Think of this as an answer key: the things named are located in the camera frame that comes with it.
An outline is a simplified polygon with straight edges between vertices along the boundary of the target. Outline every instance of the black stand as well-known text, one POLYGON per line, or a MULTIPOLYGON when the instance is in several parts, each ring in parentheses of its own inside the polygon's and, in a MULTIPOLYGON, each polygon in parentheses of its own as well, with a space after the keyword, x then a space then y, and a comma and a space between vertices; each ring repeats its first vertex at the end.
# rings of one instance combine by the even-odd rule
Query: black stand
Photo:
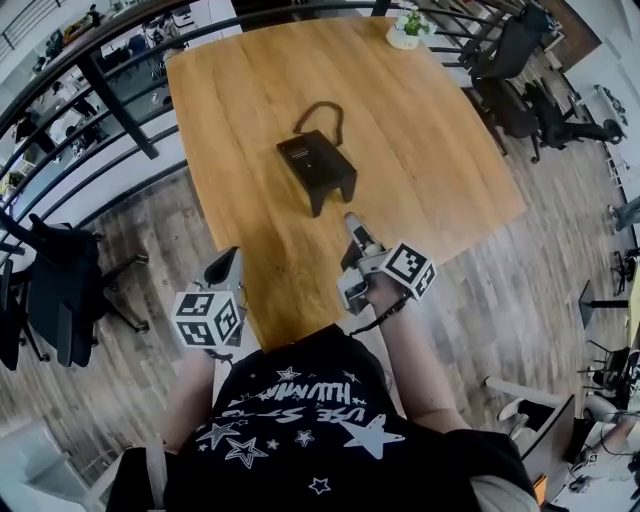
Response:
POLYGON ((587 281, 587 284, 582 290, 580 300, 578 302, 580 306, 580 316, 582 317, 582 326, 586 329, 587 325, 593 316, 594 309, 625 309, 629 307, 628 300, 594 300, 593 299, 593 287, 591 286, 591 280, 587 281))

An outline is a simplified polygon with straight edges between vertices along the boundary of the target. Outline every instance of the hand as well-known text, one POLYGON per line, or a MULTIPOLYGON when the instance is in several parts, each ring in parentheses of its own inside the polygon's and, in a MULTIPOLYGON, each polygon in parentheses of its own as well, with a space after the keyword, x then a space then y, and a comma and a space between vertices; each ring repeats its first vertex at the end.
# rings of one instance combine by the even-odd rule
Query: hand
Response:
POLYGON ((365 297, 374 309, 388 309, 398 302, 404 295, 405 288, 391 279, 384 272, 378 272, 369 279, 369 288, 365 297))

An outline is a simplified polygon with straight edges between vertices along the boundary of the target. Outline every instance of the wrist strap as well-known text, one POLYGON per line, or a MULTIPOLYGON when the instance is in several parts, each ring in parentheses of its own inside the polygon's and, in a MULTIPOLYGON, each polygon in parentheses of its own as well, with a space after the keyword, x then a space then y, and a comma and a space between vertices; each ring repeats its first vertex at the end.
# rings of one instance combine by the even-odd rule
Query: wrist strap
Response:
POLYGON ((366 332, 366 331, 370 331, 374 327, 377 327, 382 322, 384 322, 387 318, 389 318, 391 315, 395 315, 398 311, 400 311, 403 307, 405 307, 407 305, 407 301, 408 300, 409 300, 409 294, 405 293, 402 297, 400 297, 400 299, 393 306, 391 306, 389 309, 387 309, 384 313, 382 313, 373 322, 371 322, 368 325, 365 325, 364 327, 361 327, 360 329, 356 329, 355 331, 350 333, 349 336, 353 338, 356 334, 360 334, 360 333, 363 333, 363 332, 366 332))

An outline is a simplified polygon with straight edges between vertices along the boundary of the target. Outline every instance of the chair wheel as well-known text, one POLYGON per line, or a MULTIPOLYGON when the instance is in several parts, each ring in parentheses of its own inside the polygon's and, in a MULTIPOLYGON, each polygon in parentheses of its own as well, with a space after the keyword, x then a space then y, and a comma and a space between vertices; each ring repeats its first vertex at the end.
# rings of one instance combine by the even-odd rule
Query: chair wheel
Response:
POLYGON ((140 322, 136 325, 136 332, 138 334, 145 334, 149 332, 149 322, 140 322))

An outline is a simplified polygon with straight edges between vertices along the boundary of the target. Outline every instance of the small green plant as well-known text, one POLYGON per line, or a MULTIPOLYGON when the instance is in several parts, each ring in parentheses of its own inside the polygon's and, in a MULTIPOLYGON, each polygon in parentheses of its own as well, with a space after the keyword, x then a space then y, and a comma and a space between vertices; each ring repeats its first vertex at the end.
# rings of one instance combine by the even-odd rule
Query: small green plant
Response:
POLYGON ((402 10, 396 21, 395 27, 402 30, 408 36, 419 36, 422 34, 431 34, 433 32, 432 23, 424 14, 418 12, 419 7, 413 2, 401 0, 398 2, 402 10))

